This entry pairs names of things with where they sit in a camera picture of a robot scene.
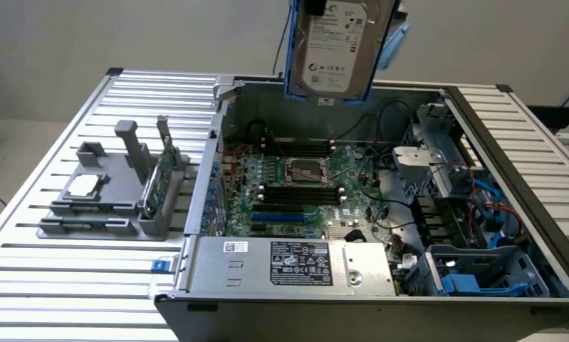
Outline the hard disk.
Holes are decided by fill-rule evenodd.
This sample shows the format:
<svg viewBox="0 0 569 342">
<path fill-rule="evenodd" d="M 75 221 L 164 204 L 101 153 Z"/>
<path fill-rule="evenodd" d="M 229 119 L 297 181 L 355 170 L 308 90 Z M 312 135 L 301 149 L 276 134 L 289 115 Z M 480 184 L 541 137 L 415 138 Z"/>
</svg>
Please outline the hard disk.
<svg viewBox="0 0 569 342">
<path fill-rule="evenodd" d="M 327 0 L 323 16 L 289 0 L 285 96 L 361 103 L 409 32 L 403 0 Z"/>
</svg>

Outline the grey metal disk bay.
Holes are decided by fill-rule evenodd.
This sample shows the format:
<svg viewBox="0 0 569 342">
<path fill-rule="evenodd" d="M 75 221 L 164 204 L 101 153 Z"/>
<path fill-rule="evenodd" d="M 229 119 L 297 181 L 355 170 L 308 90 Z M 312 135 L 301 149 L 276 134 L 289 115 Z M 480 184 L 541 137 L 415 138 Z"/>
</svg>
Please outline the grey metal disk bay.
<svg viewBox="0 0 569 342">
<path fill-rule="evenodd" d="M 471 274 L 481 288 L 504 288 L 527 283 L 517 297 L 565 298 L 569 291 L 556 276 L 543 276 L 537 263 L 517 246 L 493 249 L 460 249 L 432 245 L 417 264 L 419 279 L 412 287 L 421 296 L 449 296 L 443 291 L 441 278 L 449 274 Z"/>
</svg>

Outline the blue disk carrier in bay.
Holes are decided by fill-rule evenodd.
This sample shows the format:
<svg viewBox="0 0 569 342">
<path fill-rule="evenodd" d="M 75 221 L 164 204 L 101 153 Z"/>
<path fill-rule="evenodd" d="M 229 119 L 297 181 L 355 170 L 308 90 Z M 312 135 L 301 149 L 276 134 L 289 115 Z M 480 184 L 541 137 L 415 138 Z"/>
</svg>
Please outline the blue disk carrier in bay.
<svg viewBox="0 0 569 342">
<path fill-rule="evenodd" d="M 528 289 L 527 283 L 504 288 L 481 288 L 473 275 L 449 274 L 441 278 L 443 291 L 449 296 L 503 296 L 517 297 Z"/>
</svg>

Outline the black RAM slot bank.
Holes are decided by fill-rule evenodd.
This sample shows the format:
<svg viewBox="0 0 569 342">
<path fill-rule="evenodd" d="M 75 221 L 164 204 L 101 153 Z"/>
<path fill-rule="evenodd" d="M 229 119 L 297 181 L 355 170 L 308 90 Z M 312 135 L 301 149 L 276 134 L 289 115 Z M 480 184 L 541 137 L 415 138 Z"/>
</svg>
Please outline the black RAM slot bank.
<svg viewBox="0 0 569 342">
<path fill-rule="evenodd" d="M 265 204 L 340 205 L 348 196 L 343 187 L 267 186 L 256 198 Z"/>
<path fill-rule="evenodd" d="M 260 143 L 260 150 L 268 156 L 327 157 L 336 151 L 336 146 L 329 141 L 300 142 L 271 138 Z"/>
</svg>

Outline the CPU socket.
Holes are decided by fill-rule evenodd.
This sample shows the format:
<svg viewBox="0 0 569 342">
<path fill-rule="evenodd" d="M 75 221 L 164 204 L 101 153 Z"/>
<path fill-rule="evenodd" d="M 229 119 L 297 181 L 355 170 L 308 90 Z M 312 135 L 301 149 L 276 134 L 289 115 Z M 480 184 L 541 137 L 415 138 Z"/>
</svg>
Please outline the CPU socket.
<svg viewBox="0 0 569 342">
<path fill-rule="evenodd" d="M 292 157 L 284 162 L 284 181 L 288 185 L 327 185 L 329 168 L 325 158 Z"/>
</svg>

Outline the silver metal drive cage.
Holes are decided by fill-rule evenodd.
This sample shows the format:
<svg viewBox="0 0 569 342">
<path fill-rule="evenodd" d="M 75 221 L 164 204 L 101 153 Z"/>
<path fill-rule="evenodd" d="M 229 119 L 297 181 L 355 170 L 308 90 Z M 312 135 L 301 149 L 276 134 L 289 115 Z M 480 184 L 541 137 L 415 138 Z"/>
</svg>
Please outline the silver metal drive cage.
<svg viewBox="0 0 569 342">
<path fill-rule="evenodd" d="M 405 198 L 416 195 L 469 197 L 475 173 L 452 137 L 457 123 L 444 103 L 421 105 L 412 116 L 401 145 L 393 148 Z"/>
</svg>

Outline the green motherboard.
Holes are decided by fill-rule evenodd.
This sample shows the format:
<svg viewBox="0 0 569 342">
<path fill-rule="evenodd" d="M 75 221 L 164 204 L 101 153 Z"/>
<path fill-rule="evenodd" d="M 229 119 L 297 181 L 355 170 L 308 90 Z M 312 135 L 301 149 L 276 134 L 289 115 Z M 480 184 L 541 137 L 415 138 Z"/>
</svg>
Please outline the green motherboard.
<svg viewBox="0 0 569 342">
<path fill-rule="evenodd" d="M 260 143 L 240 144 L 227 149 L 223 159 L 227 186 L 227 228 L 229 237 L 368 239 L 373 224 L 384 218 L 388 205 L 380 190 L 383 154 L 365 145 L 339 144 L 325 158 L 329 168 L 327 185 L 288 185 L 284 181 L 284 162 L 292 157 L 268 156 Z M 253 222 L 252 206 L 265 204 L 257 198 L 263 185 L 301 187 L 343 187 L 348 196 L 340 205 L 303 205 L 305 224 Z"/>
</svg>

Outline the green graphics card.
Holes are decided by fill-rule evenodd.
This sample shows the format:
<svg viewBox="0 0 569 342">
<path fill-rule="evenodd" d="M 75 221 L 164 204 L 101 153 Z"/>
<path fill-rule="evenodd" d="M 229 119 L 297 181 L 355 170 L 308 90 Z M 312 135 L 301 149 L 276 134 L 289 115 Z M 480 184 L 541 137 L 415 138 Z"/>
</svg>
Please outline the green graphics card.
<svg viewBox="0 0 569 342">
<path fill-rule="evenodd" d="M 167 117 L 160 115 L 157 117 L 157 131 L 164 149 L 153 166 L 140 198 L 139 207 L 141 209 L 141 216 L 144 219 L 153 219 L 153 216 L 164 204 L 167 192 L 171 186 L 171 174 L 177 168 L 177 152 L 172 143 L 167 122 Z"/>
</svg>

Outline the black expansion slot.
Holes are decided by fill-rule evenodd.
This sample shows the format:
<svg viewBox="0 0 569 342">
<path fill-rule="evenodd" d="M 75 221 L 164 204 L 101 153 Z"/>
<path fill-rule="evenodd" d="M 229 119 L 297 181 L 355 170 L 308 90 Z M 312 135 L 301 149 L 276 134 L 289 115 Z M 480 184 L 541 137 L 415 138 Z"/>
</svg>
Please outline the black expansion slot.
<svg viewBox="0 0 569 342">
<path fill-rule="evenodd" d="M 255 204 L 252 212 L 271 214 L 304 214 L 304 207 L 299 204 Z"/>
</svg>

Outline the blue expansion slot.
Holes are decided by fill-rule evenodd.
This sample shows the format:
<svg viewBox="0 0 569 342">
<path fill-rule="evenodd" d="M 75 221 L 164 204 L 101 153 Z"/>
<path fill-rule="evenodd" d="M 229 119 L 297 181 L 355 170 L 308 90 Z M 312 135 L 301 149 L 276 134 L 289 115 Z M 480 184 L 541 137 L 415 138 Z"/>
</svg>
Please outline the blue expansion slot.
<svg viewBox="0 0 569 342">
<path fill-rule="evenodd" d="M 305 224 L 308 222 L 308 217 L 304 214 L 255 213 L 251 215 L 251 220 L 253 222 Z"/>
</svg>

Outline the grey parts rack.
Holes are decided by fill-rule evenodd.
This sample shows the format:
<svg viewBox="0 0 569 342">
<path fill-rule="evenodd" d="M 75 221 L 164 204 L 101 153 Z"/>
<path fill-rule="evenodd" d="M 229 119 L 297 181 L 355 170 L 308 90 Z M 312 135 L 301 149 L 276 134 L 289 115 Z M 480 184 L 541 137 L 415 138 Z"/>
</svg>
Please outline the grey parts rack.
<svg viewBox="0 0 569 342">
<path fill-rule="evenodd" d="M 171 174 L 171 186 L 165 201 L 153 219 L 144 219 L 139 207 L 140 198 L 163 151 L 153 154 L 147 144 L 137 139 L 136 131 L 137 124 L 132 120 L 120 120 L 115 126 L 115 134 L 124 142 L 124 152 L 108 152 L 99 142 L 84 142 L 81 144 L 76 151 L 77 167 L 57 199 L 51 204 L 53 202 L 131 203 L 136 205 L 137 213 L 133 216 L 91 213 L 61 215 L 55 214 L 49 209 L 48 215 L 39 221 L 37 238 L 153 242 L 167 239 L 179 191 L 191 159 L 173 144 L 177 152 L 177 168 Z M 81 174 L 95 174 L 103 177 L 100 191 L 93 197 L 69 197 L 65 194 L 73 176 Z"/>
</svg>

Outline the silver CPU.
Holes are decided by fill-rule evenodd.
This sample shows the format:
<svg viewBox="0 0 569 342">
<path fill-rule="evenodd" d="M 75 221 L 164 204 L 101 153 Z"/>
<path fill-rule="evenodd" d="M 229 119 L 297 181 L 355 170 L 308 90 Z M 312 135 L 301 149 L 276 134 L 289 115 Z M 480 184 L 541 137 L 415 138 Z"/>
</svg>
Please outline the silver CPU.
<svg viewBox="0 0 569 342">
<path fill-rule="evenodd" d="M 93 197 L 101 188 L 103 177 L 95 174 L 81 174 L 72 178 L 67 188 L 69 197 Z"/>
</svg>

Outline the green RAM stick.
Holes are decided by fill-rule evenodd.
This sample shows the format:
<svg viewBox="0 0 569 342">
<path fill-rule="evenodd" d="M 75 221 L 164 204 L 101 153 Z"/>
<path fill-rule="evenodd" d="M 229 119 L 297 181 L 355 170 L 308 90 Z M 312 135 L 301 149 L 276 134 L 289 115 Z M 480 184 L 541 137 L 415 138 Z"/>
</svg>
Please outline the green RAM stick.
<svg viewBox="0 0 569 342">
<path fill-rule="evenodd" d="M 53 202 L 49 209 L 55 214 L 117 214 L 120 216 L 133 216 L 137 213 L 137 207 L 131 203 L 67 203 Z"/>
</svg>

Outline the silver power supply unit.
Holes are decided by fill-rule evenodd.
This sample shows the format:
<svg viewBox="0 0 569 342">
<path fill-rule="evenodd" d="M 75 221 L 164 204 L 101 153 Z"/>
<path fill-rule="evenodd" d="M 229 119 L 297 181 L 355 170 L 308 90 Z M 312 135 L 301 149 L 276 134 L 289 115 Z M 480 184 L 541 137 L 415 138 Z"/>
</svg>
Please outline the silver power supply unit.
<svg viewBox="0 0 569 342">
<path fill-rule="evenodd" d="M 177 287 L 211 299 L 396 296 L 384 246 L 332 239 L 203 237 Z"/>
</svg>

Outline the black open PC case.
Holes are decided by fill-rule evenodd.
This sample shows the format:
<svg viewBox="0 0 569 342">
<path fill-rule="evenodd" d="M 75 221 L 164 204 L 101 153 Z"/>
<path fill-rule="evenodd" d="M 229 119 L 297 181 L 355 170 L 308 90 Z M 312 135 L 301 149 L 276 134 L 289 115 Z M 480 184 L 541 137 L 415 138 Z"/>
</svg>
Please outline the black open PC case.
<svg viewBox="0 0 569 342">
<path fill-rule="evenodd" d="M 543 276 L 569 291 L 569 152 L 503 85 L 377 82 L 355 105 L 329 98 L 289 100 L 277 78 L 221 77 L 191 209 L 171 273 L 152 274 L 149 296 L 183 342 L 509 342 L 569 329 L 569 296 L 421 296 L 417 264 L 432 245 L 517 246 Z M 469 197 L 407 199 L 393 148 L 421 105 L 444 103 L 452 137 L 480 167 Z M 228 148 L 265 139 L 365 145 L 383 154 L 380 190 L 388 212 L 368 239 L 385 248 L 396 296 L 353 299 L 193 298 L 177 287 L 184 260 L 203 237 L 225 236 Z"/>
</svg>

